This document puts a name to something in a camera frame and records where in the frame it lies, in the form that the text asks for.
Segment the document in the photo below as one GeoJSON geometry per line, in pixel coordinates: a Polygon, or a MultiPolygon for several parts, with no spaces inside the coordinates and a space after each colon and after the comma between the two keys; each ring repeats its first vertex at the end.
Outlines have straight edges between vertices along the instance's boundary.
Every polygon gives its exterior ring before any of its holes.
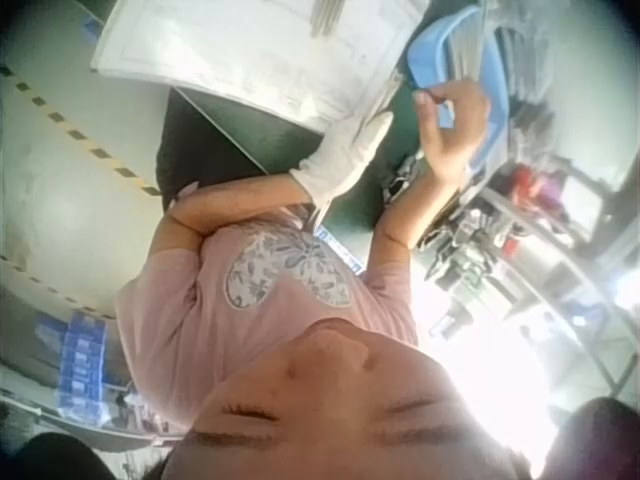
{"type": "Polygon", "coordinates": [[[201,90],[323,132],[367,115],[429,0],[346,0],[329,36],[316,0],[119,0],[92,66],[201,90]]]}

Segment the workbench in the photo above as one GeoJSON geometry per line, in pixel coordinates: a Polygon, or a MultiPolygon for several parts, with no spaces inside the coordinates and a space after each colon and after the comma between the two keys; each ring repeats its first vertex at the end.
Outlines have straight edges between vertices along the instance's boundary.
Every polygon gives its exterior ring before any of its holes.
{"type": "MultiPolygon", "coordinates": [[[[79,2],[103,22],[115,5],[115,0],[79,2]]],[[[416,32],[470,3],[468,0],[432,1],[416,32]]],[[[399,69],[406,72],[404,56],[399,62],[399,69]]],[[[255,108],[211,94],[184,88],[177,90],[265,173],[288,171],[320,143],[319,135],[255,108]]],[[[395,121],[372,165],[349,193],[333,202],[323,222],[336,239],[363,263],[366,263],[369,253],[373,226],[383,210],[380,185],[418,146],[418,125],[408,85],[400,88],[389,109],[394,112],[395,121]]]]}

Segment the eyebrow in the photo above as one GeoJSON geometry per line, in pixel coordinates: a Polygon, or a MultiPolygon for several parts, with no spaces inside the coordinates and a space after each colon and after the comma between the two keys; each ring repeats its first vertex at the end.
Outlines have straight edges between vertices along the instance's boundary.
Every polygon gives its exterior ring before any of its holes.
{"type": "Polygon", "coordinates": [[[192,430],[183,442],[211,448],[247,448],[252,450],[269,450],[280,443],[271,436],[254,437],[235,433],[203,433],[192,430]]]}
{"type": "Polygon", "coordinates": [[[417,428],[394,433],[379,433],[375,436],[379,444],[391,447],[458,444],[475,438],[478,438],[478,432],[470,425],[417,428]]]}

